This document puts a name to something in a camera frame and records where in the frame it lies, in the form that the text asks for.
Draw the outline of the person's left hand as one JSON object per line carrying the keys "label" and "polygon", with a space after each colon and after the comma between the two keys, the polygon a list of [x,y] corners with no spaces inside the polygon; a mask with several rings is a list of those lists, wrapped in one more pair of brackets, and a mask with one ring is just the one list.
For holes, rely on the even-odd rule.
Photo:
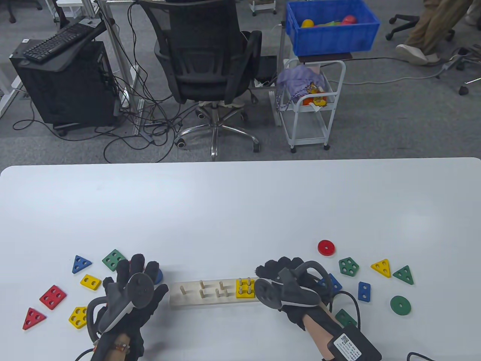
{"label": "person's left hand", "polygon": [[98,341],[101,335],[133,334],[153,316],[169,291],[161,283],[161,270],[156,261],[145,263],[142,254],[131,260],[120,260],[116,267],[116,281],[103,281],[106,295],[93,299],[87,307],[86,320],[89,336]]}

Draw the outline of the person's right hand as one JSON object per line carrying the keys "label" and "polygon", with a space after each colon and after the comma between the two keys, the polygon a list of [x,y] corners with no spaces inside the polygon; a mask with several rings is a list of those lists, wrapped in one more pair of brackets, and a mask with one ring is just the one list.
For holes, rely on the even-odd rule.
{"label": "person's right hand", "polygon": [[268,260],[255,271],[257,299],[265,306],[284,312],[287,318],[305,330],[304,317],[308,316],[330,335],[336,335],[342,326],[326,308],[332,302],[333,284],[328,273],[316,261],[282,257]]}

